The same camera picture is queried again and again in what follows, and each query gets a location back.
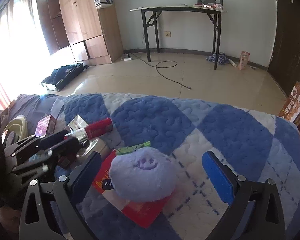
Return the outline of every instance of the wall outlet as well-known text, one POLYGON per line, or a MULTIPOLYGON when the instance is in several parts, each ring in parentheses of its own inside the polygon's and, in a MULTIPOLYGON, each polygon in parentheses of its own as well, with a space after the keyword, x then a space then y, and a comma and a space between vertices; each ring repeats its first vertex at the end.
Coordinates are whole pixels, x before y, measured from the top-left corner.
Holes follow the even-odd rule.
POLYGON ((171 32, 164 32, 165 37, 171 37, 171 32))

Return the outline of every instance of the dark wooden door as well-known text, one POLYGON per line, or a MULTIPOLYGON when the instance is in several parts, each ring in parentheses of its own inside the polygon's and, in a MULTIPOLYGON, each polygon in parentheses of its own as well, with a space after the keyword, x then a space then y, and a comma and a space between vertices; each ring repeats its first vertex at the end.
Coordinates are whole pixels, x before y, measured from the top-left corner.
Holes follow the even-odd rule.
POLYGON ((300 82, 300 0, 277 0, 277 31, 268 72, 290 94, 300 82))

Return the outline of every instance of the clothing pile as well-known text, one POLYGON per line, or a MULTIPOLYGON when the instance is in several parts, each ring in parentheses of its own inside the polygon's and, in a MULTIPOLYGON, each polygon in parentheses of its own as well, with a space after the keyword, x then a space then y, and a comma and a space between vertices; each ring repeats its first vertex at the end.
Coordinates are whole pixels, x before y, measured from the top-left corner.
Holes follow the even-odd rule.
MULTIPOLYGON (((216 54, 213 53, 211 56, 207 57, 207 60, 210 62, 215 62, 216 54)), ((224 54, 223 52, 220 52, 219 57, 218 57, 218 64, 223 65, 223 64, 228 64, 228 63, 229 63, 229 59, 226 57, 226 54, 224 54)))

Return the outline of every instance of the cardboard box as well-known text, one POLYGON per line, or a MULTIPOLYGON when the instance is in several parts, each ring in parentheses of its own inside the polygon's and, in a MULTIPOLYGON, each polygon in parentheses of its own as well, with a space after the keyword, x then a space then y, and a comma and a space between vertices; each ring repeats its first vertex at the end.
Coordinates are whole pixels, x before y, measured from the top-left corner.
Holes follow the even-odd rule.
POLYGON ((37 128, 35 130, 35 136, 46 136, 52 135, 54 132, 54 127, 56 126, 57 120, 52 116, 48 115, 47 117, 41 119, 38 122, 37 128))
POLYGON ((162 211, 162 208, 170 199, 171 196, 166 198, 146 203, 135 203, 133 201, 119 197, 114 189, 103 190, 102 181, 109 179, 109 169, 112 160, 116 157, 116 150, 103 161, 101 168, 96 175, 92 185, 100 192, 112 205, 119 209, 128 218, 143 228, 148 228, 156 217, 162 211))
POLYGON ((289 122, 293 122, 298 127, 300 133, 300 82, 294 85, 279 116, 289 122))

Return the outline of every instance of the pink box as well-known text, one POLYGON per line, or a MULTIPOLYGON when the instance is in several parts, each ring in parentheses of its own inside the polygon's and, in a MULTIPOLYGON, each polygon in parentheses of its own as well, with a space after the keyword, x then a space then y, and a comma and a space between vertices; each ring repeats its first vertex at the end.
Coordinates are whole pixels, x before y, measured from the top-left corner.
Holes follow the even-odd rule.
POLYGON ((52 115, 48 115, 41 119, 38 122, 37 129, 35 130, 35 136, 39 137, 53 134, 56 122, 57 120, 52 115))

